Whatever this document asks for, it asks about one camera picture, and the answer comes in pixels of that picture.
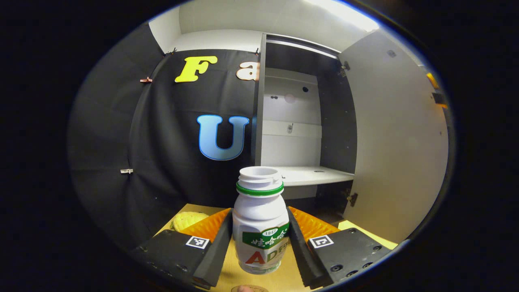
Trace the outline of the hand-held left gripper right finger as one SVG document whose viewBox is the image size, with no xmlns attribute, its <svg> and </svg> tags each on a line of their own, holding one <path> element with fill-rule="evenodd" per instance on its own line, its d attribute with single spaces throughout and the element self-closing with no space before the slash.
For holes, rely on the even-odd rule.
<svg viewBox="0 0 519 292">
<path fill-rule="evenodd" d="M 390 253 L 356 227 L 339 230 L 291 206 L 287 213 L 297 267 L 304 286 L 311 289 L 347 281 Z"/>
</svg>

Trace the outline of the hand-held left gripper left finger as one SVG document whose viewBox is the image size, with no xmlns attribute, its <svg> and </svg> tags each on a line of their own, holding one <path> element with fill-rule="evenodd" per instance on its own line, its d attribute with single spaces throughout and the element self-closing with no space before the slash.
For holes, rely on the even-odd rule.
<svg viewBox="0 0 519 292">
<path fill-rule="evenodd" d="M 217 286 L 232 235 L 232 208 L 182 232 L 165 229 L 131 251 L 132 257 L 174 285 Z"/>
</svg>

